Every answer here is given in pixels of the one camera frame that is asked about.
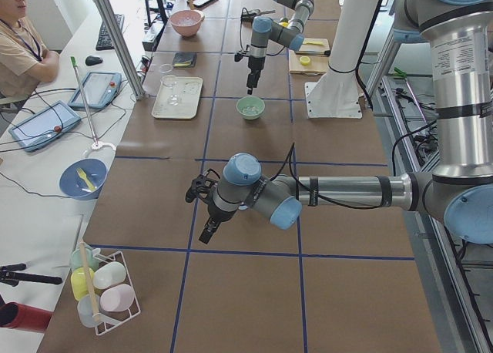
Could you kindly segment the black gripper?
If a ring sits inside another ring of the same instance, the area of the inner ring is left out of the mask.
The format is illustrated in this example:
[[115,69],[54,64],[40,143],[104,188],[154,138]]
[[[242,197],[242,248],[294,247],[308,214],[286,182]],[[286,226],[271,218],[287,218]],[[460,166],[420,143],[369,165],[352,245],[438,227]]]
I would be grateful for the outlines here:
[[249,56],[248,59],[248,67],[250,69],[250,73],[247,76],[246,87],[247,94],[252,95],[253,90],[258,87],[258,82],[260,79],[260,74],[265,65],[265,57],[256,57],[253,55]]
[[229,221],[236,213],[235,210],[222,210],[215,203],[210,203],[207,207],[207,211],[209,219],[199,237],[199,241],[203,244],[208,244],[221,223]]

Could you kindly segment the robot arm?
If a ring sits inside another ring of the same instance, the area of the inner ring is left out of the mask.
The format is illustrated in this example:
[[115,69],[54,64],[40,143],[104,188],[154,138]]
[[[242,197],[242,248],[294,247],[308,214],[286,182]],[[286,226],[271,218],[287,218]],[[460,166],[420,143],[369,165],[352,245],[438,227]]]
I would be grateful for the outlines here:
[[[287,27],[273,19],[253,20],[251,43],[238,55],[249,58],[248,95],[258,86],[269,40],[298,50],[314,0],[273,0],[294,10]],[[349,86],[355,86],[361,56],[381,0],[346,0],[328,63],[328,73],[309,87],[310,118],[350,117]],[[207,244],[222,222],[241,207],[252,208],[286,230],[302,205],[333,204],[356,210],[400,207],[427,213],[461,239],[492,244],[492,99],[487,27],[492,0],[397,0],[394,39],[428,41],[434,86],[439,163],[431,173],[400,176],[305,176],[261,172],[255,156],[230,158],[219,180],[206,173],[193,180],[186,201],[207,204],[209,219],[199,240]]]
[[304,27],[314,12],[314,0],[273,0],[277,4],[293,11],[289,19],[277,22],[265,15],[253,20],[250,44],[246,48],[250,73],[247,76],[246,90],[248,95],[258,86],[261,72],[267,57],[269,41],[275,42],[286,49],[298,51],[304,43]]

